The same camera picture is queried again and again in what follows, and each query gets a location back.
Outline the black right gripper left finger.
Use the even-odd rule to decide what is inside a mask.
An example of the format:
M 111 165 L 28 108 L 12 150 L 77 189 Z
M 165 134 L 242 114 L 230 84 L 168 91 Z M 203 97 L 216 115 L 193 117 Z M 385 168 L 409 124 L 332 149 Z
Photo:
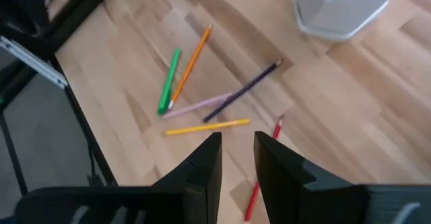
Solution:
M 16 223 L 217 223 L 222 134 L 212 133 L 151 186 L 52 187 L 15 208 Z

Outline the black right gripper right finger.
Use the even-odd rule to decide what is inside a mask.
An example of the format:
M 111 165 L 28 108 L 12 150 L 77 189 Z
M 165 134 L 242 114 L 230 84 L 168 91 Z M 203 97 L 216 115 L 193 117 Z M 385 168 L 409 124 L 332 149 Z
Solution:
M 429 185 L 353 184 L 261 131 L 254 156 L 271 223 L 430 224 Z

